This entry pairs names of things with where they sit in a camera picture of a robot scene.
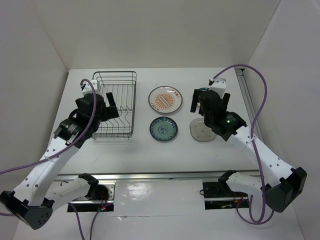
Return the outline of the white plate orange sunburst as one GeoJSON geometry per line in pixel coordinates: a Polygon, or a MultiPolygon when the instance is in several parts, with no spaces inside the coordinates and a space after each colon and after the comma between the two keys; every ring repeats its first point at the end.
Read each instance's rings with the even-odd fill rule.
{"type": "Polygon", "coordinates": [[[183,96],[172,86],[158,86],[148,95],[149,106],[160,114],[172,114],[180,109],[183,96]]]}

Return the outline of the clear glass plate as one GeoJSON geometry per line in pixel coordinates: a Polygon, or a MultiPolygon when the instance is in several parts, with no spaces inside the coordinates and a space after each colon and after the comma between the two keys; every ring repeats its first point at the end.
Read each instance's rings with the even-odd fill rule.
{"type": "Polygon", "coordinates": [[[198,142],[211,142],[217,135],[205,125],[203,118],[195,118],[189,124],[190,135],[198,142]]]}

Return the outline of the blue patterned plate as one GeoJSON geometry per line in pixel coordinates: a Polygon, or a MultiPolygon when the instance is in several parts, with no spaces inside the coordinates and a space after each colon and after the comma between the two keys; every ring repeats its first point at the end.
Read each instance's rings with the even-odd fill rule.
{"type": "Polygon", "coordinates": [[[149,132],[155,140],[169,142],[177,136],[178,125],[172,118],[160,116],[150,123],[149,132]]]}

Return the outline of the white plate teal red rim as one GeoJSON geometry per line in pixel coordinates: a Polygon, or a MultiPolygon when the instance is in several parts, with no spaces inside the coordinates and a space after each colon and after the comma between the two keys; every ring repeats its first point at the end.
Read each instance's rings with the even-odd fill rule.
{"type": "Polygon", "coordinates": [[[210,88],[208,88],[208,87],[201,87],[201,88],[199,88],[198,90],[199,90],[199,91],[202,91],[202,92],[206,92],[206,91],[209,91],[210,88]]]}

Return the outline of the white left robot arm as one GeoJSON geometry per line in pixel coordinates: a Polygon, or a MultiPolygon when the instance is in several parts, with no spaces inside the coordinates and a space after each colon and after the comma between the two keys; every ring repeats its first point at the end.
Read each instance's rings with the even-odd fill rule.
{"type": "Polygon", "coordinates": [[[33,230],[43,227],[54,211],[75,199],[84,197],[103,203],[108,200],[108,189],[88,173],[50,189],[62,168],[100,123],[119,117],[111,92],[105,97],[87,93],[75,103],[77,108],[59,124],[46,152],[28,176],[14,190],[0,194],[0,202],[7,210],[33,230]]]}

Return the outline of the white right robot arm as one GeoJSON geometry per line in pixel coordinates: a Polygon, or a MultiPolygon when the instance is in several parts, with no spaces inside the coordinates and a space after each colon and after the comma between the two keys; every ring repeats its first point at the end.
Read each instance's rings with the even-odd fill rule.
{"type": "Polygon", "coordinates": [[[258,137],[251,134],[247,123],[235,112],[227,110],[230,94],[223,97],[213,90],[195,89],[190,111],[200,105],[199,114],[204,124],[217,136],[234,146],[262,169],[262,177],[253,177],[228,170],[218,179],[218,190],[223,196],[242,192],[262,197],[266,205],[282,213],[303,191],[307,173],[294,168],[270,150],[258,137]]]}

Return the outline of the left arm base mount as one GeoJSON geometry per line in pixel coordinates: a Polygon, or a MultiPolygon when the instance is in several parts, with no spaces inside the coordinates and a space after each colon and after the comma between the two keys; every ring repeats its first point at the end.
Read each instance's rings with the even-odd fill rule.
{"type": "Polygon", "coordinates": [[[76,198],[71,204],[79,213],[113,212],[115,191],[115,182],[101,181],[92,196],[76,198]]]}

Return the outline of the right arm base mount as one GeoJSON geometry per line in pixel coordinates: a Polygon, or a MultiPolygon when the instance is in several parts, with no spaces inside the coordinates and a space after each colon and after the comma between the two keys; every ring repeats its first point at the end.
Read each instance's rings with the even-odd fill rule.
{"type": "Polygon", "coordinates": [[[249,208],[248,195],[246,193],[224,192],[217,181],[203,182],[199,194],[204,198],[205,210],[235,209],[241,201],[243,203],[239,208],[249,208]]]}

